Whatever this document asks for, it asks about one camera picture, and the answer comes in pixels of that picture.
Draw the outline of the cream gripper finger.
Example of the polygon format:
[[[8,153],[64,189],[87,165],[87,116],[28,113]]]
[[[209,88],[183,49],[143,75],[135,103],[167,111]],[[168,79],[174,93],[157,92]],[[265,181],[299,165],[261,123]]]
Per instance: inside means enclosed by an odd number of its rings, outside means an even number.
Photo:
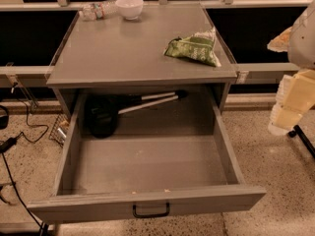
[[[272,135],[284,136],[298,124],[301,118],[300,113],[284,109],[276,103],[271,111],[268,130]]]
[[[276,94],[284,109],[305,113],[315,105],[315,71],[303,69],[293,76],[284,75]]]

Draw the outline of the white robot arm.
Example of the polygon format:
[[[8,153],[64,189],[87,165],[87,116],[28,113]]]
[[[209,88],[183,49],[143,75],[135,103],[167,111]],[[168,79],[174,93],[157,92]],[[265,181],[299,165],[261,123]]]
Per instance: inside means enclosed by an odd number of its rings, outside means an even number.
[[[286,52],[288,61],[299,68],[293,76],[283,76],[270,115],[269,132],[282,136],[315,105],[315,0],[267,48]]]

